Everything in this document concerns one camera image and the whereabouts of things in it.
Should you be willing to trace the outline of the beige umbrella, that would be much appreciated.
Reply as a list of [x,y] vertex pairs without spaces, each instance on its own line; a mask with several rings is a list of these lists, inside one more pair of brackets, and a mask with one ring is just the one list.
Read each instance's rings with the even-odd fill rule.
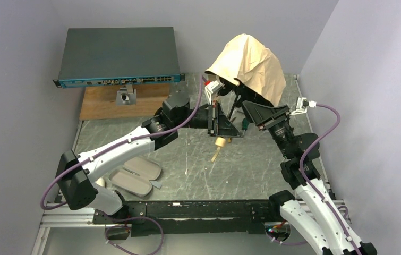
[[232,89],[243,85],[263,103],[278,106],[286,87],[286,80],[279,59],[252,35],[240,34],[231,39],[205,74],[218,78]]

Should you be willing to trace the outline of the pink umbrella case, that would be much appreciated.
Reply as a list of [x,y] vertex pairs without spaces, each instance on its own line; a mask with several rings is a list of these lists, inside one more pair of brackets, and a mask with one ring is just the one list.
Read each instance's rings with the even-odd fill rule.
[[108,179],[119,188],[138,197],[145,197],[153,188],[153,181],[161,175],[162,168],[144,157],[134,157],[115,169]]

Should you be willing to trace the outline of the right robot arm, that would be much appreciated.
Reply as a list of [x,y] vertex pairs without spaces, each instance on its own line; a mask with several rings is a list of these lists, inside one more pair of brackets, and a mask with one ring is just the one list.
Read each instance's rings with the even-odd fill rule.
[[[313,160],[320,156],[320,141],[340,123],[337,110],[315,101],[298,99],[298,108],[269,107],[243,102],[244,113],[259,130],[268,131],[283,157],[281,172],[293,192],[283,190],[269,197],[270,212],[288,221],[314,249],[316,254],[377,254],[370,242],[365,243],[352,230],[330,197]],[[336,115],[336,122],[324,134],[294,135],[290,117],[305,113],[308,107],[321,107]]]

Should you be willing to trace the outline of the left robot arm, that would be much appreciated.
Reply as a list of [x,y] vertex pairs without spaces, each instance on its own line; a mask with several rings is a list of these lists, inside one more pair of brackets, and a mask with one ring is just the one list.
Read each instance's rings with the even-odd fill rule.
[[78,155],[71,150],[63,153],[55,182],[65,203],[71,210],[91,207],[107,215],[127,212],[123,196],[98,185],[96,181],[120,164],[168,145],[177,139],[180,128],[206,129],[212,137],[243,136],[223,113],[218,101],[190,108],[189,96],[176,92],[163,101],[155,116],[129,134]]

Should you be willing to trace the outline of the wooden board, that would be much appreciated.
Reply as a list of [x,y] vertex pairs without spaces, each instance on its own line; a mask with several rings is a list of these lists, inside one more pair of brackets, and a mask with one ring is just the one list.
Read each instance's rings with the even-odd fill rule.
[[88,87],[85,89],[79,119],[105,120],[111,118],[153,116],[169,96],[169,83],[138,84],[136,103],[132,105],[117,104],[120,86]]

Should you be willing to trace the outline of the white plastic fitting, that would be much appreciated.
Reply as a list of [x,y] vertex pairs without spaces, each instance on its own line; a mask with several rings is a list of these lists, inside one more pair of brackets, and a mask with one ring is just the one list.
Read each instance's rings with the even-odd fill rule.
[[99,178],[98,180],[96,180],[95,183],[96,183],[98,186],[101,186],[101,187],[103,187],[103,188],[106,187],[106,181],[105,181],[105,179],[102,178],[102,177]]

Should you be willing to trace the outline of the green handled screwdriver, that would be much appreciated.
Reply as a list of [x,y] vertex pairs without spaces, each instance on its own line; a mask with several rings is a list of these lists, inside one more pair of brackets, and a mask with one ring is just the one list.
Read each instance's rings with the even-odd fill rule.
[[250,122],[247,118],[242,119],[242,123],[241,123],[242,130],[246,131],[249,127],[249,124],[250,124]]

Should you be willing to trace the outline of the grey metal stand bracket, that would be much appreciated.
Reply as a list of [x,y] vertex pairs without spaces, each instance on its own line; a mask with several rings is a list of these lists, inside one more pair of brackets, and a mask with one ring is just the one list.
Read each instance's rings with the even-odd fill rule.
[[127,84],[119,88],[116,95],[116,105],[135,105],[136,104],[136,90],[131,84]]

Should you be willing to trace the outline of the grey blue network switch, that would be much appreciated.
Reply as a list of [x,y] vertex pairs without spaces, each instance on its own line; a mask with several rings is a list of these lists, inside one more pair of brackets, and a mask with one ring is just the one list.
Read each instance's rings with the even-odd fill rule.
[[58,88],[180,82],[174,29],[69,28]]

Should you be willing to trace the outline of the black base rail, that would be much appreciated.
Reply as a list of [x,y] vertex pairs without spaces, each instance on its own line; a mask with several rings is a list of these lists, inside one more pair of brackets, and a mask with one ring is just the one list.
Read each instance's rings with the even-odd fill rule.
[[167,234],[264,234],[282,223],[269,200],[128,201],[132,237]]

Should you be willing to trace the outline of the aluminium frame rail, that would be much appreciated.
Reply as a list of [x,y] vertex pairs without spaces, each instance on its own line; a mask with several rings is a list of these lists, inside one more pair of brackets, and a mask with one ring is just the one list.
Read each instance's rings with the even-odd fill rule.
[[[46,211],[41,220],[43,228],[52,227],[110,227],[114,225],[123,225],[124,221],[110,219],[102,212],[93,208],[82,208],[71,210],[67,205],[57,209]],[[281,224],[272,227],[265,227],[270,230],[276,230],[281,237],[288,237],[289,224],[282,221]]]

